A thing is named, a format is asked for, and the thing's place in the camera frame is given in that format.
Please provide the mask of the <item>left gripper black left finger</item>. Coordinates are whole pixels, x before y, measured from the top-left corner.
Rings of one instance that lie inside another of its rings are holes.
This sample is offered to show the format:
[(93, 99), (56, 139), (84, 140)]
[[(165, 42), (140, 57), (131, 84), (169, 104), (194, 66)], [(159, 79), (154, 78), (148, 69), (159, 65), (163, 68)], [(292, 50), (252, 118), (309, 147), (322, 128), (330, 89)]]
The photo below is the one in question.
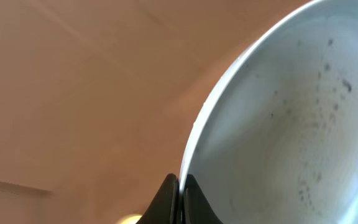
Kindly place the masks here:
[(136, 224), (176, 224), (178, 188), (176, 175), (168, 174)]

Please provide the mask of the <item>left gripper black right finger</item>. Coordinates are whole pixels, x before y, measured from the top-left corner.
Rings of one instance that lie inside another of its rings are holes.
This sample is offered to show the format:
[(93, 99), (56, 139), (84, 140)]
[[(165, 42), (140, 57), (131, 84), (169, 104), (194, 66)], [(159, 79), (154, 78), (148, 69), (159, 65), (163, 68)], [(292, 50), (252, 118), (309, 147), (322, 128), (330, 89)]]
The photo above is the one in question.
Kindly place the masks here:
[(213, 212), (195, 177), (191, 174), (186, 178), (182, 214), (185, 224), (223, 224)]

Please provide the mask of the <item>light blue plate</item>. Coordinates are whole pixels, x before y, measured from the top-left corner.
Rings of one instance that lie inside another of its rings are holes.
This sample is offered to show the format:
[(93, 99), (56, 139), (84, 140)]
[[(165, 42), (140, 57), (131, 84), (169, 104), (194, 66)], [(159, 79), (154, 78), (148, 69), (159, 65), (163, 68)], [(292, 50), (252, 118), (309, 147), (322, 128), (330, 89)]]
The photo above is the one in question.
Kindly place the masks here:
[(310, 1), (233, 62), (189, 135), (222, 223), (358, 223), (358, 0)]

